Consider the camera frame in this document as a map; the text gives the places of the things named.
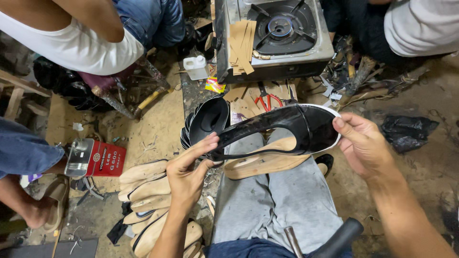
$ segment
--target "red glue can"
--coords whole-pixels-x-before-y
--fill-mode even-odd
[[[94,139],[75,139],[64,174],[67,176],[115,176],[123,172],[126,149]]]

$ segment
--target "blue jeans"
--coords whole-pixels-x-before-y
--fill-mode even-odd
[[[50,146],[24,126],[0,117],[0,179],[7,174],[42,173],[62,156],[62,148]]]
[[[112,0],[126,30],[145,48],[170,47],[185,37],[181,0]]]

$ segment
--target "person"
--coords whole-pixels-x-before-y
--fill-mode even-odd
[[[185,36],[180,0],[5,0],[0,30],[54,63],[112,75]]]
[[[333,41],[340,27],[359,51],[393,67],[459,50],[457,0],[321,0]]]
[[[64,150],[50,146],[26,127],[3,117],[0,117],[0,143],[0,202],[17,212],[32,229],[49,224],[50,220],[60,221],[63,214],[56,217],[53,207],[61,196],[50,194],[61,183],[68,191],[68,179],[56,179],[45,195],[35,200],[21,187],[18,175],[63,174],[67,163]],[[56,223],[52,223],[45,231],[52,232],[55,228]]]
[[[338,145],[350,167],[366,182],[376,203],[392,253],[397,257],[457,257],[416,201],[376,124],[342,113],[333,120],[333,127],[343,136]],[[268,142],[289,133],[277,129]],[[214,149],[218,140],[212,133],[167,164],[172,201],[150,258],[183,256],[188,214],[201,196],[207,170],[215,165],[205,159],[193,169],[193,163]],[[229,153],[251,151],[262,143],[259,134],[242,140],[230,145]],[[222,176],[212,243],[204,249],[205,256],[294,258],[283,232],[289,225],[306,257],[342,225],[312,158],[282,172],[235,181]],[[348,249],[341,257],[350,255]]]

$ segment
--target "hand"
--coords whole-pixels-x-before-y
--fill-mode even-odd
[[[364,180],[397,171],[386,139],[374,122],[353,113],[341,113],[341,118],[333,119],[333,127],[343,136],[338,145],[347,162]]]
[[[201,197],[206,172],[209,168],[221,162],[214,163],[209,159],[205,159],[194,169],[195,161],[199,156],[215,149],[217,142],[217,133],[213,132],[167,163],[166,173],[172,195],[171,206],[190,213],[194,205],[196,205]]]

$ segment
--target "yellow packet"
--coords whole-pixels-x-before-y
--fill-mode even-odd
[[[206,90],[211,90],[217,93],[223,93],[225,91],[226,84],[221,85],[217,83],[216,77],[209,77],[206,81]]]

